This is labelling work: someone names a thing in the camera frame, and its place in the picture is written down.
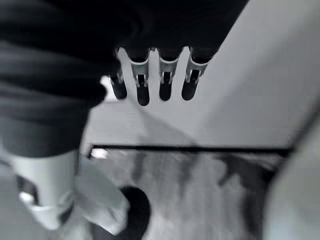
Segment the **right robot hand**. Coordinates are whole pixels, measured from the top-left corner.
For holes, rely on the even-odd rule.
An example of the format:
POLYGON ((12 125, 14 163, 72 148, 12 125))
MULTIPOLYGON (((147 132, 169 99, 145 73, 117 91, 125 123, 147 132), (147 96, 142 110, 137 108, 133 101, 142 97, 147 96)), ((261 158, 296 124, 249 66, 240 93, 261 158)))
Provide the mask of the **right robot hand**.
POLYGON ((191 100, 245 0, 3 0, 0 3, 0 141, 18 196, 46 229, 77 203, 80 145, 108 76, 126 97, 119 49, 129 57, 137 101, 149 103, 149 54, 159 54, 159 95, 171 86, 184 47, 181 91, 191 100))

